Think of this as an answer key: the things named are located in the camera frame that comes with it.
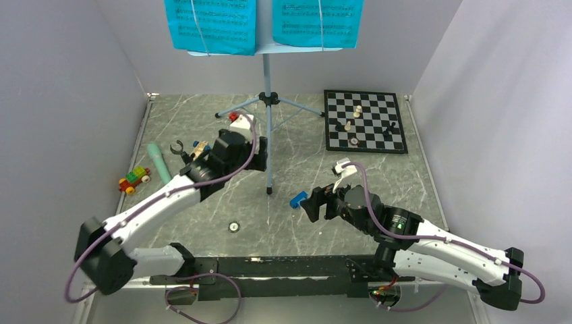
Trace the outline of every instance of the blue paper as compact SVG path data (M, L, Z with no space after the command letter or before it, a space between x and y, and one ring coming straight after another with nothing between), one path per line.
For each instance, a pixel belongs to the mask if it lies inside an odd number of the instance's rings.
M300 47L355 48L363 7L364 0L273 0L274 41Z
M165 9L176 49L254 55L256 0L165 0Z

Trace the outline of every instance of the white chess piece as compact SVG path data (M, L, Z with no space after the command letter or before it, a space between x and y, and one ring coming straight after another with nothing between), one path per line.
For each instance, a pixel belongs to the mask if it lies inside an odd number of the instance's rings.
M362 113L362 106L356 106L355 111L353 112L353 117L358 118Z

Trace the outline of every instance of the gray marble surface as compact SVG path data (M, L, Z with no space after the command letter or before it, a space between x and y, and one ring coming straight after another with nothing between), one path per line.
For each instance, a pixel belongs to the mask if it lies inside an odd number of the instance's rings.
M323 94L282 95L287 99L323 111ZM229 120L215 119L215 113L251 98L248 95L161 95L148 118L136 165L151 169L151 181L137 187L133 196L125 198L126 210L163 186L146 146L155 142L161 148L171 174L183 167L178 156L171 154L170 144L181 140L192 151L195 140L213 142L218 130L227 128ZM402 207L444 227L413 122L403 96L398 96L401 118L409 154L330 152L325 149L324 120L301 112L273 132L273 194L266 195L266 175L244 171L230 180L224 189L174 216L142 247L162 247L180 242L199 257L287 256L368 254L376 250L373 240L342 219L321 219L310 223L302 210L293 210L289 201L300 191L333 183L331 167L349 157L367 168L370 191L382 202ZM266 108L261 102L249 106L262 117ZM273 109L277 124L297 108L285 103ZM265 136L266 125L257 121L257 132ZM240 223L231 233L228 225Z

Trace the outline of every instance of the black and white chessboard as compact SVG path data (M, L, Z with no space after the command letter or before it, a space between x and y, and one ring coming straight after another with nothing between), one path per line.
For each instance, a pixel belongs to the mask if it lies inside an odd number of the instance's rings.
M325 90L326 150L369 153L407 153L395 93ZM356 106L362 113L354 118ZM336 130L337 123L348 132Z

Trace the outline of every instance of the chessboard border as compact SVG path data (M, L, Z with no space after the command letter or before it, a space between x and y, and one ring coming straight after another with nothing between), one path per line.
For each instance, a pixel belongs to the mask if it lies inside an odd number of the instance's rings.
M328 127L328 93L330 92L343 92L343 93L357 93L362 95L391 95L393 96L393 102L395 102L395 108L397 113L397 119L399 120L399 131L401 133L401 139L403 140L403 149L402 150L390 150L387 148L383 148L383 152L381 148L340 148L340 147L331 147L330 146L330 128ZM356 90L324 90L324 124L326 126L326 150L327 151L337 151L337 152L365 152L365 153L378 153L378 154L407 154L407 142L405 140L405 132L403 131L403 119L401 118L401 114L399 112L399 104L397 102L397 95L391 92L372 92L372 91L356 91Z

